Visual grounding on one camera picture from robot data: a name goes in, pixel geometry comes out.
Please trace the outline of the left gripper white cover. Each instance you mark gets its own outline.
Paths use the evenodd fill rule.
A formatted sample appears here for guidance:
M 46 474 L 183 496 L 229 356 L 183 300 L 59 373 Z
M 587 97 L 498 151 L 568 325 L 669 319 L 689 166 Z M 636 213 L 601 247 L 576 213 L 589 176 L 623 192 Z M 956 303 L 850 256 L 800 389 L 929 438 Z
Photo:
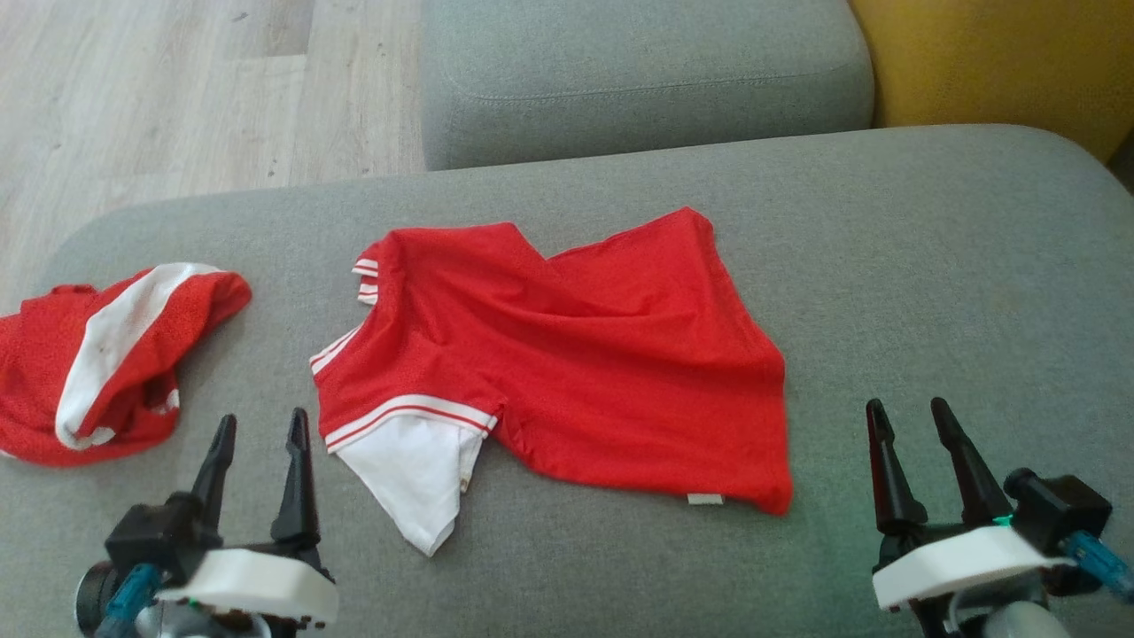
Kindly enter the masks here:
M 232 462 L 237 417 L 226 415 L 198 468 L 193 493 L 201 501 L 202 528 L 218 533 L 225 480 Z M 284 497 L 270 526 L 271 538 L 281 544 L 313 546 L 285 555 L 282 548 L 210 548 L 194 573 L 181 586 L 155 594 L 159 603 L 195 602 L 215 611 L 237 611 L 284 620 L 323 623 L 338 621 L 339 594 L 322 564 L 320 525 L 315 497 L 315 470 L 308 448 L 308 414 L 291 411 L 286 437 L 289 456 Z

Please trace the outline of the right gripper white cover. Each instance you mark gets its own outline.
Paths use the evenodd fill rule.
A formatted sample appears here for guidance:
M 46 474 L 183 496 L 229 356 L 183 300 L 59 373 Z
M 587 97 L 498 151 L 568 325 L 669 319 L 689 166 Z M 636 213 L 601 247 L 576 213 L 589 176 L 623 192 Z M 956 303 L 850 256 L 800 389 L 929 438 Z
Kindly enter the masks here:
M 1046 569 L 1070 565 L 1032 548 L 1010 526 L 1014 509 L 951 405 L 930 402 L 936 432 L 951 457 L 960 495 L 960 524 L 975 531 L 930 542 L 874 575 L 875 602 L 885 611 L 909 611 L 925 637 L 1067 637 L 1046 606 Z M 875 529 L 900 534 L 926 524 L 895 443 L 882 400 L 866 405 L 868 456 L 874 482 Z

